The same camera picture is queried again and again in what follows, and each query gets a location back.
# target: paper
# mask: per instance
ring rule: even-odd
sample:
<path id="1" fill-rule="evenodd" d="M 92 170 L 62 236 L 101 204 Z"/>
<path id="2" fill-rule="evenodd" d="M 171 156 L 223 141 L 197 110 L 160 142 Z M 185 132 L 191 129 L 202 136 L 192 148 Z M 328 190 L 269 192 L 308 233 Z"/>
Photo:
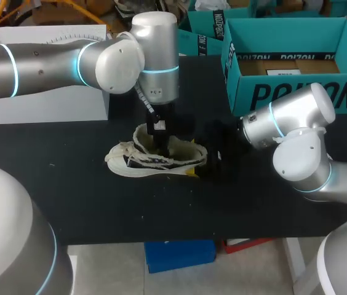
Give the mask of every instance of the paper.
<path id="1" fill-rule="evenodd" d="M 300 75 L 299 69 L 269 69 L 266 71 L 268 76 L 288 76 L 288 75 Z"/>

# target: black table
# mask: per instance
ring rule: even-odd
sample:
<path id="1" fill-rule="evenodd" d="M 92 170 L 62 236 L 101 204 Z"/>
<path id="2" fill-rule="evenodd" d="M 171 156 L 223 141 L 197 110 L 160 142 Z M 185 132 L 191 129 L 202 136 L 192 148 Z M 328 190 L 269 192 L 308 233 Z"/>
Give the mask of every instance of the black table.
<path id="1" fill-rule="evenodd" d="M 180 83 L 178 110 L 196 115 L 196 133 L 231 117 L 219 58 L 181 58 Z M 347 205 L 307 201 L 280 179 L 273 150 L 246 156 L 232 184 L 113 174 L 104 156 L 143 118 L 132 92 L 111 98 L 107 122 L 0 125 L 0 168 L 26 187 L 63 244 L 323 236 L 347 221 Z M 347 115 L 328 127 L 326 145 L 347 161 Z"/>

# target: sneaker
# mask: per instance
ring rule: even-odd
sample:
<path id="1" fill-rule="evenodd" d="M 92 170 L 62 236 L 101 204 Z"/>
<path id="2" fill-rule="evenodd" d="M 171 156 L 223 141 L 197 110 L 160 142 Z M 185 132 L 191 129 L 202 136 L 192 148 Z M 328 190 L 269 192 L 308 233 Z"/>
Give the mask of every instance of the sneaker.
<path id="1" fill-rule="evenodd" d="M 109 169 L 125 177 L 145 177 L 156 174 L 186 175 L 188 170 L 204 165 L 207 150 L 203 146 L 171 136 L 168 143 L 170 158 L 157 154 L 153 136 L 146 124 L 135 129 L 133 140 L 119 143 L 106 155 Z"/>

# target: white floor tile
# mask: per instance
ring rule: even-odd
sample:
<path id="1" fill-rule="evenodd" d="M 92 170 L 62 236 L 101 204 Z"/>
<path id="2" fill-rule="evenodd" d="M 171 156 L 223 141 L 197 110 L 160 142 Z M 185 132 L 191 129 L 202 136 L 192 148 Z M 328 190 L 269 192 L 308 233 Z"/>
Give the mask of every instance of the white floor tile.
<path id="1" fill-rule="evenodd" d="M 74 295 L 143 295 L 143 243 L 68 247 L 78 256 Z"/>
<path id="2" fill-rule="evenodd" d="M 292 295 L 292 281 L 280 240 L 233 254 L 211 264 L 149 274 L 145 295 Z"/>

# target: cardboard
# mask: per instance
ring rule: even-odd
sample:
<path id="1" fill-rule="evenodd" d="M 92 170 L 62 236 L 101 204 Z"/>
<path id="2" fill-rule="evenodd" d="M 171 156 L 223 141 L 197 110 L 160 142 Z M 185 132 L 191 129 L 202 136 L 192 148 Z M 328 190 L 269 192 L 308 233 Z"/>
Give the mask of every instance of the cardboard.
<path id="1" fill-rule="evenodd" d="M 191 31 L 196 34 L 224 39 L 224 25 L 229 18 L 252 18 L 256 15 L 257 0 L 231 0 L 233 5 L 244 6 L 241 8 L 231 8 L 227 10 L 215 11 L 195 11 L 195 0 L 191 0 L 188 11 L 188 18 Z"/>
<path id="2" fill-rule="evenodd" d="M 268 70 L 297 69 L 301 74 L 336 74 L 334 60 L 239 60 L 242 76 L 268 75 Z"/>
<path id="3" fill-rule="evenodd" d="M 74 0 L 74 2 L 86 9 L 86 0 Z M 41 6 L 33 9 L 33 21 L 36 25 L 45 23 L 78 23 L 86 17 L 72 8 L 67 3 L 42 2 Z"/>
<path id="4" fill-rule="evenodd" d="M 229 19 L 225 31 L 221 66 L 235 116 L 313 82 L 325 87 L 338 114 L 347 114 L 346 18 Z M 301 74 L 267 76 L 265 65 Z"/>
<path id="5" fill-rule="evenodd" d="M 87 10 L 96 16 L 110 12 L 114 7 L 113 0 L 86 0 Z"/>
<path id="6" fill-rule="evenodd" d="M 347 0 L 325 0 L 321 14 L 326 17 L 344 17 L 347 13 Z"/>
<path id="7" fill-rule="evenodd" d="M 221 55 L 223 41 L 178 29 L 179 54 Z"/>

